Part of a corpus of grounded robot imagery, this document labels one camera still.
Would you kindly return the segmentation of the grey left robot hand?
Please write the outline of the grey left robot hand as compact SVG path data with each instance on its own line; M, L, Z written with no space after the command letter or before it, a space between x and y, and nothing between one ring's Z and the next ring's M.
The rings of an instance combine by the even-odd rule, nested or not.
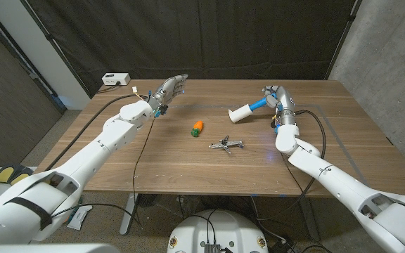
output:
M148 104L153 109L154 117L164 115L173 98L184 92L187 78L188 74L176 75L167 79L157 88L148 100Z

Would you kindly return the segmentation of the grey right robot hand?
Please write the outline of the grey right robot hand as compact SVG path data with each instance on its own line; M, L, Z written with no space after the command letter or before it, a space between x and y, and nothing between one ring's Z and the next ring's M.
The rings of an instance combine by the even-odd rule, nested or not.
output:
M276 111L276 121L280 125L296 125L295 103L283 86L265 86L262 91L266 104Z

